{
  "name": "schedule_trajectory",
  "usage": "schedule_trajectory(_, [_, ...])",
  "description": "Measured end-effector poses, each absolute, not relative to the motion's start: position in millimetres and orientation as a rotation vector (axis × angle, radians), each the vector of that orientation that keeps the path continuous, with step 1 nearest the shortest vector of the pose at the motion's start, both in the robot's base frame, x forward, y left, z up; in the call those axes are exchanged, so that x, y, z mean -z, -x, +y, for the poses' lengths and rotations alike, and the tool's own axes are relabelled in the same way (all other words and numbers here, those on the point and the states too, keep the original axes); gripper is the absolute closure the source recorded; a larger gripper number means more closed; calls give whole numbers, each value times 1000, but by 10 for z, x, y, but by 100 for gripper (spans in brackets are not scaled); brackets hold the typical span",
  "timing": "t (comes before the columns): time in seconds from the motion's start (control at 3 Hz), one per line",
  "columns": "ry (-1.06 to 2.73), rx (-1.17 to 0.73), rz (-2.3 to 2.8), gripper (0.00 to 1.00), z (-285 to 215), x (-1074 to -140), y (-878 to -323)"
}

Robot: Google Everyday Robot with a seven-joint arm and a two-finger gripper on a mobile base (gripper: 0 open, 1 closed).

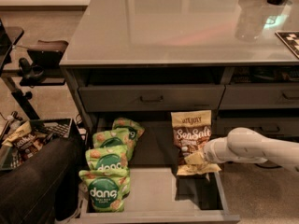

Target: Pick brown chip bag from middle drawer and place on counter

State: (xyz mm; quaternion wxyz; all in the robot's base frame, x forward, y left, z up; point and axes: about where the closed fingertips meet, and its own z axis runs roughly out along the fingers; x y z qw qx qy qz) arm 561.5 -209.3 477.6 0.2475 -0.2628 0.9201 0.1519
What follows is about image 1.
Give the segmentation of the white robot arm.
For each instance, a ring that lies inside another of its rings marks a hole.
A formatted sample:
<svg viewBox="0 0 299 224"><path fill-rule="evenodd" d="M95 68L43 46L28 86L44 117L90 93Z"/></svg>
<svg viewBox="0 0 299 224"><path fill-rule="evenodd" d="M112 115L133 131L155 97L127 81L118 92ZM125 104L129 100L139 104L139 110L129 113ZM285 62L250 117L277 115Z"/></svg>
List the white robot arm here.
<svg viewBox="0 0 299 224"><path fill-rule="evenodd" d="M202 167L227 161L263 163L271 161L299 173L299 144L265 137L248 128L232 129L226 137L212 139L184 158L187 164Z"/></svg>

